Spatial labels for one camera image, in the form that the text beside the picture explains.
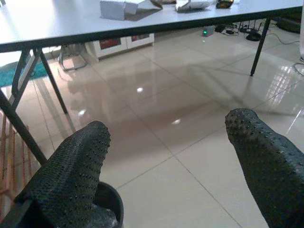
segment glossy floor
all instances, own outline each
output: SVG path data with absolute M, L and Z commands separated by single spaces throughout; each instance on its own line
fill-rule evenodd
M 277 28 L 271 33 L 299 40 Z M 125 228 L 267 227 L 227 138 L 231 109 L 254 109 L 304 151 L 304 78 L 291 68 L 299 43 L 267 36 L 249 77 L 258 43 L 200 35 L 162 34 L 154 46 L 99 63 L 88 57 L 87 67 L 70 73 L 50 61 L 69 115 L 48 78 L 31 81 L 18 107 L 47 157 L 93 120 L 109 127 L 100 180 L 121 194 Z

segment teal rug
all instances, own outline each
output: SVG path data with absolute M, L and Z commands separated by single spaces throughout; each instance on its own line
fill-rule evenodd
M 0 87 L 10 86 L 13 82 L 13 77 L 15 75 L 14 68 L 10 69 L 1 69 L 0 68 Z M 46 77 L 48 74 L 42 64 L 42 62 L 38 62 L 35 66 L 35 69 L 32 73 L 31 79 Z

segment white box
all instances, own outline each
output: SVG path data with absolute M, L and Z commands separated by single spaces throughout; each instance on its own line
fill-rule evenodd
M 178 12 L 193 9 L 204 9 L 214 2 L 215 0 L 176 0 L 175 9 Z
M 157 0 L 100 0 L 101 17 L 124 20 L 126 14 L 136 14 L 137 8 L 162 9 Z

